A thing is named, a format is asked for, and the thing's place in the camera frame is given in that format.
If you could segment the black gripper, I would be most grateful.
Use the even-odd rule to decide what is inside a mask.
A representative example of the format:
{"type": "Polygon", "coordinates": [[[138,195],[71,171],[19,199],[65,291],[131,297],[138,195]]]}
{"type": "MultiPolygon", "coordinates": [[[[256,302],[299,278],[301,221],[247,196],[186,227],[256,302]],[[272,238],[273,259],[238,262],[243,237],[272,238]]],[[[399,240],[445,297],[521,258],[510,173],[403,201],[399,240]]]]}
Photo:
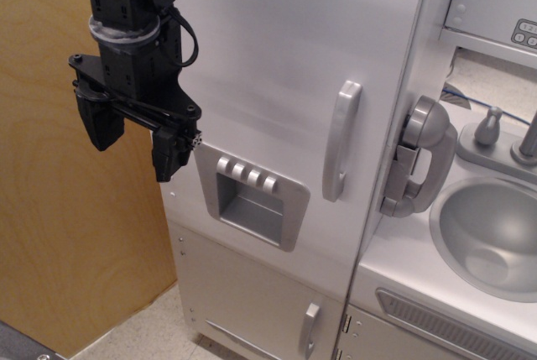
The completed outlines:
{"type": "Polygon", "coordinates": [[[76,72],[75,94],[92,144],[105,151],[124,134],[126,119],[151,130],[156,180],[169,182],[188,164],[197,146],[201,108],[180,87],[184,60],[181,43],[150,43],[120,50],[101,45],[98,55],[69,58],[76,72]]]}

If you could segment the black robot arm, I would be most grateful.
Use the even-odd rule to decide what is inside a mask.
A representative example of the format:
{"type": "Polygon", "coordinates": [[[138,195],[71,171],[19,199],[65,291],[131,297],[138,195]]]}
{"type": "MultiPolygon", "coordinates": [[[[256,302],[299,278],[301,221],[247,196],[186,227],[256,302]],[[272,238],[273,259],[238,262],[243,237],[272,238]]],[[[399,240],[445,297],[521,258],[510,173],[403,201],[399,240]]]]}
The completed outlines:
{"type": "Polygon", "coordinates": [[[181,33],[195,32],[175,0],[90,0],[89,30],[99,54],[76,54],[76,102],[92,144],[104,151],[130,120],[152,133],[156,180],[168,182],[201,141],[201,108],[178,77],[198,56],[183,59],[181,33]]]}

